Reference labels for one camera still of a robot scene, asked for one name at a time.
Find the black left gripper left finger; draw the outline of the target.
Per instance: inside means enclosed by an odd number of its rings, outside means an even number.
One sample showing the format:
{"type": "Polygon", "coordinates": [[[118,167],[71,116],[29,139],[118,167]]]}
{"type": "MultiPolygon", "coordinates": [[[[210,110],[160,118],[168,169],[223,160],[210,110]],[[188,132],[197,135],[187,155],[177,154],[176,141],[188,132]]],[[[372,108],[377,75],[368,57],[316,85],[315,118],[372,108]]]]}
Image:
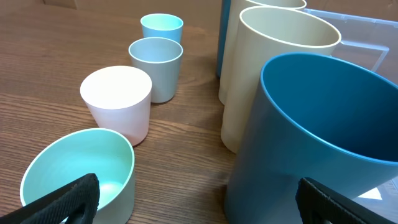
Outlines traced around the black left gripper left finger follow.
{"type": "Polygon", "coordinates": [[[89,173],[1,217],[1,224],[92,224],[99,198],[99,180],[89,173]]]}

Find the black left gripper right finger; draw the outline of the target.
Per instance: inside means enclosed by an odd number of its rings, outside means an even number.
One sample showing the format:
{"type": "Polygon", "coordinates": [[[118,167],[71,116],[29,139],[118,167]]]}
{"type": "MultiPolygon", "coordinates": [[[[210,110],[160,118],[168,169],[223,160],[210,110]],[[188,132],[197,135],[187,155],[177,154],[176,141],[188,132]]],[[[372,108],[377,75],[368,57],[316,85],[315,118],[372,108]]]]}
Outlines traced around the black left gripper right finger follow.
{"type": "Polygon", "coordinates": [[[309,177],[299,180],[295,200],[303,224],[394,224],[309,177]]]}

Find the mint green small cup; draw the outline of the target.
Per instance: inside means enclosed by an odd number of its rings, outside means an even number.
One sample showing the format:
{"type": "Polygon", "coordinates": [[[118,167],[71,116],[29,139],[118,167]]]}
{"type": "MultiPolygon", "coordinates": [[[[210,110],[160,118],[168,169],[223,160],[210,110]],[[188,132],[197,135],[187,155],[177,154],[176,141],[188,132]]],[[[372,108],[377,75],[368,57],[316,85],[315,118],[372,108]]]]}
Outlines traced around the mint green small cup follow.
{"type": "Polygon", "coordinates": [[[21,204],[30,204],[94,173],[100,191],[94,223],[127,223],[134,208],[134,163],[131,143],[116,131],[91,128],[68,134],[47,146],[30,163],[21,181],[21,204]]]}

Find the pink small cup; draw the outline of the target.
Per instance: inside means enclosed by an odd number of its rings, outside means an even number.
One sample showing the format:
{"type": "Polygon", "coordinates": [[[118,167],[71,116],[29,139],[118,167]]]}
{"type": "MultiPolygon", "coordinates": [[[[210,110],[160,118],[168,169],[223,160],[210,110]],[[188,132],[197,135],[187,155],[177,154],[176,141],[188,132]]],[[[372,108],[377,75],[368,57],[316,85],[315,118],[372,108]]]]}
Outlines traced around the pink small cup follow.
{"type": "Polygon", "coordinates": [[[152,80],[141,69],[101,68],[81,83],[80,95],[96,124],[125,136],[136,146],[149,132],[152,80]]]}

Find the grey small cup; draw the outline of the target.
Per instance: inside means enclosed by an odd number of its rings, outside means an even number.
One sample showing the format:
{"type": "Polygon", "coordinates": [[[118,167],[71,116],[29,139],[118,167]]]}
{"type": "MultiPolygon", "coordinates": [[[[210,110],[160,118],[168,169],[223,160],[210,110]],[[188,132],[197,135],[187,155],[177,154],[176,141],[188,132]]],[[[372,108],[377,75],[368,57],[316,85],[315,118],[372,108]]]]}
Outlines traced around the grey small cup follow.
{"type": "Polygon", "coordinates": [[[151,102],[170,101],[177,91],[183,47],[172,39],[145,37],[131,43],[128,52],[132,66],[152,80],[151,102]]]}

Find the light blue small cup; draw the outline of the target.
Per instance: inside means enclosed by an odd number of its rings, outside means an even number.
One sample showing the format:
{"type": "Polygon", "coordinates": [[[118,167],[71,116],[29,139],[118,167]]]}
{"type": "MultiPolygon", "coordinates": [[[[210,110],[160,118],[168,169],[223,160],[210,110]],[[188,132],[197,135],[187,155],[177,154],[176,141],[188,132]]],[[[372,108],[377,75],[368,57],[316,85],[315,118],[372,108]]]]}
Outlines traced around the light blue small cup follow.
{"type": "Polygon", "coordinates": [[[154,13],[140,20],[143,37],[164,37],[181,43],[183,20],[175,15],[154,13]]]}

